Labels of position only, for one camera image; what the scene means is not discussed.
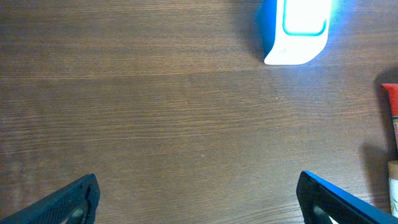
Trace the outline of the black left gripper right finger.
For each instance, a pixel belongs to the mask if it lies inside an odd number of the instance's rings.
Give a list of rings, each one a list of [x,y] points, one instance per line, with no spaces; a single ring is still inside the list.
[[[300,173],[296,194],[304,223],[397,223],[397,218],[362,201],[319,176]]]

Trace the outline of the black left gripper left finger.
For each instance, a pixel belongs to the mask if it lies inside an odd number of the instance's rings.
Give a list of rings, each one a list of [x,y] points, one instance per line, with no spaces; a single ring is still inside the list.
[[[87,174],[2,219],[1,223],[94,224],[99,200],[100,188],[96,176]]]

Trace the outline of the white tube with gold cap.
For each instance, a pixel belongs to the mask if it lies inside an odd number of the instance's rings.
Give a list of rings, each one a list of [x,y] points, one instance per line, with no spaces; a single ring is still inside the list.
[[[389,197],[391,204],[391,213],[394,217],[398,216],[397,201],[398,201],[398,163],[397,161],[388,162],[389,173]]]

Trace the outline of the orange spaghetti package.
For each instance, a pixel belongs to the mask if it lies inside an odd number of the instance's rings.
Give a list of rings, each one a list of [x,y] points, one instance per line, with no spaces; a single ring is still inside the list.
[[[397,116],[398,116],[398,107],[397,107],[397,94],[398,87],[396,83],[383,83],[382,87],[387,91],[389,97],[389,104],[391,108],[392,114],[392,123],[394,126],[394,135],[397,142]]]

